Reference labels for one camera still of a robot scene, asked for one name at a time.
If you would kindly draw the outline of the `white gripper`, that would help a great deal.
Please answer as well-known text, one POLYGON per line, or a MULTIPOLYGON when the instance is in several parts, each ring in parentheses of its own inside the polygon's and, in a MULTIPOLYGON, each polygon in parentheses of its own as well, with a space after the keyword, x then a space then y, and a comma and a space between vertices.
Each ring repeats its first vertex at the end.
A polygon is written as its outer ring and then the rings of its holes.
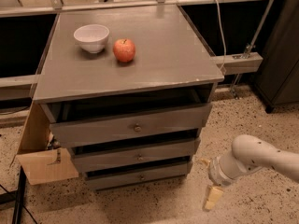
POLYGON ((218 158, 214 158, 212 160, 202 158, 200 159, 200 162, 203 163, 205 166, 208 166, 208 177, 215 185, 217 185, 207 187, 204 209, 211 210, 224 193, 222 187, 228 187, 232 185, 234 183, 234 180, 228 177, 223 172, 223 170, 220 167, 218 158))

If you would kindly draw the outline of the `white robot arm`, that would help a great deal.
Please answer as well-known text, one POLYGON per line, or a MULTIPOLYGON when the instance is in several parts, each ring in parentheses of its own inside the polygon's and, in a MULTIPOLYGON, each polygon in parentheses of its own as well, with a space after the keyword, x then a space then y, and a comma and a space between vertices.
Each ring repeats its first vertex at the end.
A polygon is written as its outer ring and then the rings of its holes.
POLYGON ((299 182, 299 154, 284 151, 258 137, 242 134, 237 136, 231 149, 211 160, 201 159, 212 181, 206 189, 203 209, 210 211, 221 198, 224 188, 244 175, 251 175, 263 168, 280 173, 299 182))

